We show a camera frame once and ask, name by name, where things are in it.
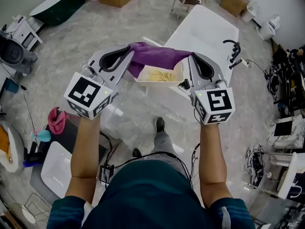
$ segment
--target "blue bin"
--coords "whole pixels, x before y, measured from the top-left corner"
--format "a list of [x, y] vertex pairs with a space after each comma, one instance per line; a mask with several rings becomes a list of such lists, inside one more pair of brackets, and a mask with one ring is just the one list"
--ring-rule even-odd
[[19, 86], [17, 83], [15, 83], [13, 80], [11, 79], [7, 79], [5, 82], [5, 90], [11, 92], [11, 93], [17, 93], [19, 89]]

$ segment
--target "striped sleeve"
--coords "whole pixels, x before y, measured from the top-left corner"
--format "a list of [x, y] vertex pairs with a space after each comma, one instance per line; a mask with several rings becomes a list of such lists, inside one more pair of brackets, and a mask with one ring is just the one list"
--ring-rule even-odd
[[221, 198], [211, 205], [209, 212], [221, 222], [222, 228], [255, 229], [252, 217], [241, 199]]
[[90, 212], [87, 204], [86, 201], [74, 196], [56, 200], [52, 205], [47, 229], [81, 228]]

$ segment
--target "purple object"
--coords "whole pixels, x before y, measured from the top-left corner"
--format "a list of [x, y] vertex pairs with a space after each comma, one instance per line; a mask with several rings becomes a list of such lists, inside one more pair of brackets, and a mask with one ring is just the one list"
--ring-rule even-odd
[[134, 56], [128, 71], [135, 78], [139, 77], [145, 65], [173, 70], [178, 62], [192, 54], [173, 48], [151, 46], [145, 42], [133, 42], [129, 46], [134, 50]]

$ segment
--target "forearm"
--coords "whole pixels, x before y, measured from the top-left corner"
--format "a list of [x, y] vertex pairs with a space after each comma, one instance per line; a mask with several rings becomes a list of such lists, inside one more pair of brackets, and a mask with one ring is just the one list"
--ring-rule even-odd
[[96, 178], [99, 166], [100, 115], [93, 120], [81, 118], [71, 159], [71, 175]]
[[205, 184], [226, 182], [227, 167], [217, 124], [201, 125], [199, 176]]

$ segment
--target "laundry basket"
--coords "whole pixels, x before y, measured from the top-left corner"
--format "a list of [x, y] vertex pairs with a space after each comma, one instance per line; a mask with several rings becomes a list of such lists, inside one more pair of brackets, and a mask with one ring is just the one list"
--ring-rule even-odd
[[[153, 82], [148, 81], [148, 78], [150, 76], [150, 72], [153, 70], [158, 70], [160, 72], [167, 72], [167, 73], [173, 73], [175, 75], [176, 81], [175, 82]], [[173, 70], [166, 70], [163, 68], [153, 67], [146, 65], [144, 69], [141, 71], [138, 78], [135, 78], [135, 81], [140, 84], [140, 86], [160, 86], [160, 87], [170, 87], [170, 86], [177, 86], [181, 82], [184, 81], [183, 78], [183, 70], [182, 70], [182, 62], [179, 62], [175, 65]]]

